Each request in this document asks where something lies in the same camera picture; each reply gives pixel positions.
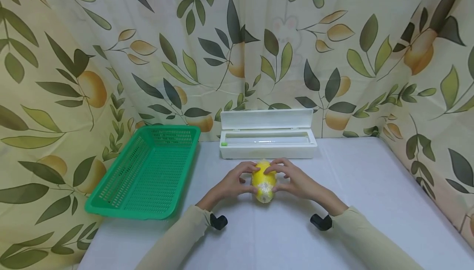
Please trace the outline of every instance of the left hand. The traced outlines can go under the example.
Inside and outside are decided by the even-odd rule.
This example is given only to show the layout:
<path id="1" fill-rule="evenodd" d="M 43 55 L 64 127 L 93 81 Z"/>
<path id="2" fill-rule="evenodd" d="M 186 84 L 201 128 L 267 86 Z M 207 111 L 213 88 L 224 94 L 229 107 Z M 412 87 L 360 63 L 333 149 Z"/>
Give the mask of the left hand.
<path id="1" fill-rule="evenodd" d="M 240 162 L 233 170 L 229 171 L 224 179 L 215 185 L 214 188 L 210 189 L 196 206 L 203 210 L 211 211 L 212 208 L 224 198 L 235 198 L 244 193 L 255 194 L 257 188 L 242 185 L 245 183 L 245 179 L 240 177 L 243 173 L 253 173 L 254 171 L 260 170 L 260 168 L 255 167 L 255 165 L 256 163 L 250 161 Z"/>

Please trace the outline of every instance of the white box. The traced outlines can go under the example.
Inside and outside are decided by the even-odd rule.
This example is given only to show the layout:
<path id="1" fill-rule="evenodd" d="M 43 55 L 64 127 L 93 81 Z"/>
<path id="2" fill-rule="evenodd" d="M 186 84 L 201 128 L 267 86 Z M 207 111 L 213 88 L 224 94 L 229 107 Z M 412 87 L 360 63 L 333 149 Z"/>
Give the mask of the white box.
<path id="1" fill-rule="evenodd" d="M 310 108 L 221 112 L 224 159 L 313 158 Z"/>

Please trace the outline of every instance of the hand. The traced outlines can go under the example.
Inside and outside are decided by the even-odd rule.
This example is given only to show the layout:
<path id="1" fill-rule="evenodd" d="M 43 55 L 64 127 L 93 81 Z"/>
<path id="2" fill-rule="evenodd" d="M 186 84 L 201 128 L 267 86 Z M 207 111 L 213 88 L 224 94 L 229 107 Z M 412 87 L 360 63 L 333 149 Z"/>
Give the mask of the hand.
<path id="1" fill-rule="evenodd" d="M 290 179 L 289 184 L 277 184 L 273 188 L 274 192 L 286 191 L 299 198 L 315 201 L 327 210 L 331 216 L 338 216 L 348 208 L 336 194 L 315 182 L 314 179 L 286 158 L 273 160 L 264 173 L 268 174 L 271 171 L 282 172 L 285 174 L 285 179 Z"/>
<path id="2" fill-rule="evenodd" d="M 210 189 L 196 206 L 211 211 L 224 198 L 235 198 L 244 193 L 256 194 L 258 189 L 254 186 L 242 185 L 245 183 L 245 179 L 240 177 L 243 173 L 259 171 L 260 168 L 255 167 L 255 165 L 254 162 L 240 162 L 214 188 Z"/>

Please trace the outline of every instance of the black clamp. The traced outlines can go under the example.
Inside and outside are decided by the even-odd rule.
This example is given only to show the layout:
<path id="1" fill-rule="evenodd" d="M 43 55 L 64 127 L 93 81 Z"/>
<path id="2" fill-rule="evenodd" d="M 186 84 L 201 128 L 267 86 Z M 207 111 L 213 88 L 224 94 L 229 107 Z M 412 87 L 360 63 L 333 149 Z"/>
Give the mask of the black clamp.
<path id="1" fill-rule="evenodd" d="M 318 216 L 318 214 L 313 214 L 309 221 L 311 221 L 311 224 L 321 231 L 329 230 L 332 227 L 332 218 L 330 215 L 327 215 L 325 218 L 321 218 Z"/>
<path id="2" fill-rule="evenodd" d="M 210 214 L 210 225 L 215 227 L 217 230 L 222 230 L 225 226 L 227 226 L 227 217 L 216 217 L 214 214 Z"/>

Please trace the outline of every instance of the table surface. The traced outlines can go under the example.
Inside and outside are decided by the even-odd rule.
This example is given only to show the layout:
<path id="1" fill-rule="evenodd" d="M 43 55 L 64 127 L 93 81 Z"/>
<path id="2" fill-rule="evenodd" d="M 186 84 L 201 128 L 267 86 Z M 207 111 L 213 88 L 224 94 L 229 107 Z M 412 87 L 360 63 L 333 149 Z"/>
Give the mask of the table surface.
<path id="1" fill-rule="evenodd" d="M 425 269 L 474 269 L 472 249 L 383 141 L 317 143 L 313 159 L 293 163 L 358 208 Z M 221 159 L 218 142 L 200 143 L 196 154 L 178 214 L 239 162 Z M 247 194 L 221 202 L 215 212 L 228 225 L 221 232 L 208 229 L 182 269 L 365 269 L 332 230 L 320 232 L 309 222 L 314 213 L 327 214 L 313 202 L 280 192 L 264 205 Z M 78 270 L 133 270 L 174 221 L 105 219 Z"/>

